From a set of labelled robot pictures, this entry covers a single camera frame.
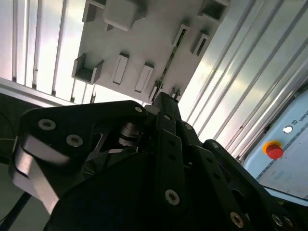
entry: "emergency stop button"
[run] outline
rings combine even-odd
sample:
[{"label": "emergency stop button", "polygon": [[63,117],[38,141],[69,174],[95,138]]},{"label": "emergency stop button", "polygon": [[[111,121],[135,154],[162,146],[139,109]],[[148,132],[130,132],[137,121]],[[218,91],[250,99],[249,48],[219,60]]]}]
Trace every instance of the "emergency stop button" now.
[{"label": "emergency stop button", "polygon": [[278,141],[267,142],[263,148],[263,152],[271,159],[279,159],[283,155],[283,149],[281,143]]},{"label": "emergency stop button", "polygon": [[266,154],[271,159],[279,159],[283,155],[283,149],[276,144],[268,146],[266,149]]}]

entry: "black cable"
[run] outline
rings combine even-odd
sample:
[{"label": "black cable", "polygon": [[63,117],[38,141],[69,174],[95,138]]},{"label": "black cable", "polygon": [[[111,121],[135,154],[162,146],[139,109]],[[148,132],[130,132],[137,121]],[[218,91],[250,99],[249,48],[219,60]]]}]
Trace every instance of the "black cable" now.
[{"label": "black cable", "polygon": [[14,132],[12,123],[10,122],[10,120],[8,119],[8,117],[6,117],[5,114],[3,114],[2,112],[0,112],[0,115],[8,122],[8,124],[9,124],[9,126],[10,126],[10,128],[11,128],[12,134],[13,134],[13,138],[15,139],[16,135],[15,135],[15,132]]},{"label": "black cable", "polygon": [[30,197],[31,195],[26,192],[21,195],[11,211],[4,217],[3,222],[0,224],[0,231],[8,231],[10,229],[21,210],[23,210],[27,204]]}]

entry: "metal screw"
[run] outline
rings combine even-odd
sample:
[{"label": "metal screw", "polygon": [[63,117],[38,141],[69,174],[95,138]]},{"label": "metal screw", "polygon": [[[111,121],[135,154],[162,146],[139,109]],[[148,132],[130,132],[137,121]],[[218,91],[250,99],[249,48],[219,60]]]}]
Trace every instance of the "metal screw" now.
[{"label": "metal screw", "polygon": [[230,218],[231,218],[231,221],[234,223],[234,225],[236,225],[237,227],[239,228],[244,227],[244,222],[242,218],[236,212],[230,212]]},{"label": "metal screw", "polygon": [[283,226],[283,223],[282,221],[280,220],[280,218],[276,215],[276,214],[272,214],[271,215],[271,218],[273,218],[274,222],[276,223],[276,225],[282,227]]},{"label": "metal screw", "polygon": [[188,130],[192,130],[192,127],[189,124],[185,124],[185,128],[187,128]]},{"label": "metal screw", "polygon": [[77,148],[77,147],[79,147],[79,146],[81,146],[83,144],[83,140],[78,135],[69,135],[66,138],[66,143],[68,145],[71,145],[71,146]]},{"label": "metal screw", "polygon": [[284,219],[284,221],[285,221],[289,226],[293,227],[293,223],[292,223],[292,221],[291,221],[289,218],[287,218],[287,217],[284,216],[283,219]]},{"label": "metal screw", "polygon": [[213,145],[213,147],[216,148],[216,149],[219,148],[219,146],[218,146],[216,143],[214,143],[214,142],[212,142],[212,145]]},{"label": "metal screw", "polygon": [[164,117],[167,119],[167,120],[171,120],[171,118],[167,115],[164,115]]},{"label": "metal screw", "polygon": [[45,131],[50,131],[56,128],[56,123],[50,119],[41,119],[38,122],[38,126]]},{"label": "metal screw", "polygon": [[137,112],[142,112],[142,109],[141,108],[139,108],[139,107],[135,107],[135,110],[137,111]]},{"label": "metal screw", "polygon": [[178,205],[180,203],[179,195],[172,189],[167,189],[165,192],[165,198],[171,205]]}]

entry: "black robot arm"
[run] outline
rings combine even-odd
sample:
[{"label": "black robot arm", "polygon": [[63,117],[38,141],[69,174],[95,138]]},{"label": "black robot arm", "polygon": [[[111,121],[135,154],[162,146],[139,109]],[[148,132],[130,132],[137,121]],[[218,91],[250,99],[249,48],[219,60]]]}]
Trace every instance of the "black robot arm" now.
[{"label": "black robot arm", "polygon": [[[85,162],[102,156],[85,180]],[[219,143],[200,143],[164,93],[145,108],[27,112],[10,174],[50,213],[46,231],[306,230]]]}]

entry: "red button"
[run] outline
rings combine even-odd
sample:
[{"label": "red button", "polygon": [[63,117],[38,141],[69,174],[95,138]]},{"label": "red button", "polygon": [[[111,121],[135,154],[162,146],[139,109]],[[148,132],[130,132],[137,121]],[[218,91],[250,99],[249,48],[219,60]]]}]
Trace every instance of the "red button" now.
[{"label": "red button", "polygon": [[271,159],[279,159],[283,155],[283,150],[276,144],[272,144],[266,148],[266,154]]}]

